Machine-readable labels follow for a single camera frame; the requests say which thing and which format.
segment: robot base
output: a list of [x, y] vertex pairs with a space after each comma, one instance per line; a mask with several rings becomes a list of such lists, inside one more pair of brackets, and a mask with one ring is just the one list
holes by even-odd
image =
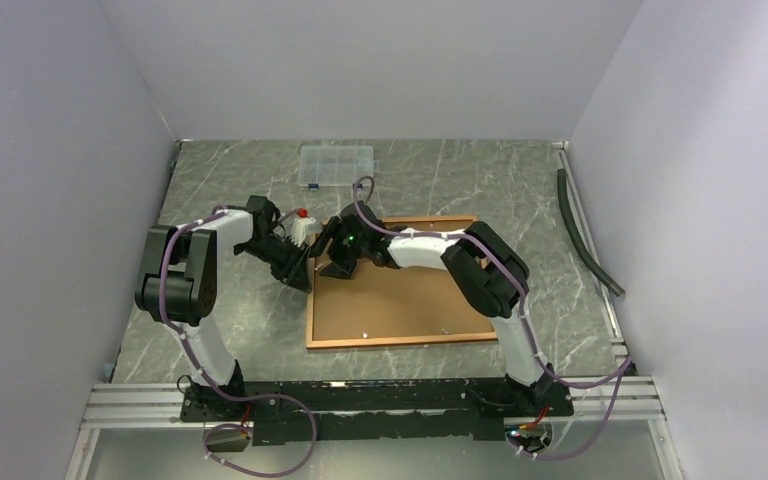
[[[282, 393], [300, 400], [316, 412], [319, 440], [450, 435], [471, 435], [474, 440], [504, 440], [505, 418], [536, 417], [545, 405], [548, 405], [547, 416], [573, 415], [572, 400], [566, 387], [555, 382], [546, 383], [540, 392], [542, 403], [539, 405], [533, 404], [529, 395], [524, 394], [529, 388], [517, 387], [515, 382], [504, 377], [493, 377], [246, 382], [245, 393]], [[227, 402], [230, 405], [222, 406], [199, 400], [197, 393], [187, 391], [181, 421], [239, 421], [245, 411], [245, 404]], [[253, 445], [310, 440], [307, 416], [289, 402], [252, 402], [250, 418], [255, 425]]]

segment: cork board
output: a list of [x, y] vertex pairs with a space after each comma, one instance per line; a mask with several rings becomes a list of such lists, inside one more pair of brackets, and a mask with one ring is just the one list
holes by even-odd
[[[451, 231], [477, 219], [448, 215], [381, 220], [388, 227]], [[308, 265], [313, 286], [307, 303], [309, 349], [496, 340], [490, 321], [469, 306], [444, 270], [379, 268], [362, 260], [354, 278], [339, 280], [319, 276], [315, 267], [328, 263], [320, 257]]]

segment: gray marble surface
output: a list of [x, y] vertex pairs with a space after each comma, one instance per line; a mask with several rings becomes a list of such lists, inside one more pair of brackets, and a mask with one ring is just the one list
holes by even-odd
[[[209, 214], [217, 203], [244, 205], [267, 195], [283, 211], [304, 206], [327, 218], [351, 200], [349, 187], [309, 192], [297, 185], [296, 141], [185, 143], [159, 223]], [[614, 368], [602, 300], [569, 244], [555, 196], [557, 163], [543, 141], [343, 141], [374, 148], [379, 216], [477, 214], [531, 270], [530, 309], [544, 352], [563, 375]], [[214, 308], [229, 350], [247, 380], [401, 379], [496, 376], [495, 342], [308, 351], [305, 294], [277, 283], [268, 266], [230, 252], [220, 260]], [[136, 309], [122, 343], [117, 383], [174, 381], [187, 362], [173, 338]]]

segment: white wall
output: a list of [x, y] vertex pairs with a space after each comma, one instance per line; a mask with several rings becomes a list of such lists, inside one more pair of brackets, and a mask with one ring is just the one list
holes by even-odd
[[767, 479], [768, 2], [644, 2], [572, 147], [688, 478]]
[[95, 1], [0, 1], [0, 480], [64, 477], [172, 153]]
[[102, 0], [178, 138], [567, 139], [640, 0]]

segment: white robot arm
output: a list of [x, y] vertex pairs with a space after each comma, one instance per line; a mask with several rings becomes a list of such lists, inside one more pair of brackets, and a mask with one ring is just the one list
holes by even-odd
[[[366, 205], [360, 205], [366, 217], [375, 219]], [[480, 239], [510, 271], [517, 273], [517, 279], [527, 292], [527, 267], [489, 226], [475, 222], [465, 231], [449, 232], [451, 238], [421, 236], [412, 229], [394, 229], [400, 236], [390, 237], [369, 229], [356, 213], [354, 205], [346, 207], [339, 216], [328, 221], [313, 245], [307, 245], [305, 238], [318, 226], [315, 221], [299, 219], [302, 228], [294, 229], [298, 230], [296, 235], [280, 237], [274, 233], [280, 212], [265, 197], [252, 196], [245, 207], [219, 208], [212, 217], [182, 236], [173, 247], [170, 264], [186, 261], [186, 267], [184, 271], [168, 272], [166, 308], [169, 319], [183, 329], [190, 348], [204, 369], [190, 362], [195, 384], [209, 384], [202, 375], [206, 371], [229, 393], [234, 391], [235, 385], [242, 385], [239, 365], [225, 347], [211, 316], [216, 300], [219, 256], [228, 250], [235, 254], [255, 255], [270, 264], [277, 280], [309, 292], [307, 260], [325, 253], [327, 246], [331, 264], [320, 272], [324, 276], [350, 279], [357, 261], [364, 258], [381, 267], [447, 270], [470, 305], [487, 316], [493, 325], [505, 357], [508, 377], [532, 391], [539, 390], [538, 383], [545, 385], [545, 373], [536, 360], [539, 354], [533, 351], [524, 331], [524, 322], [529, 321], [527, 310], [522, 316], [513, 308], [520, 300], [519, 294], [500, 277], [494, 266], [480, 265], [480, 253], [470, 248], [468, 242], [455, 238], [457, 233], [467, 233]], [[157, 304], [161, 259], [170, 237], [178, 228], [152, 227], [146, 240], [136, 302], [157, 321], [160, 321]], [[166, 328], [181, 344], [181, 332], [169, 326]], [[537, 397], [539, 392], [529, 396]]]

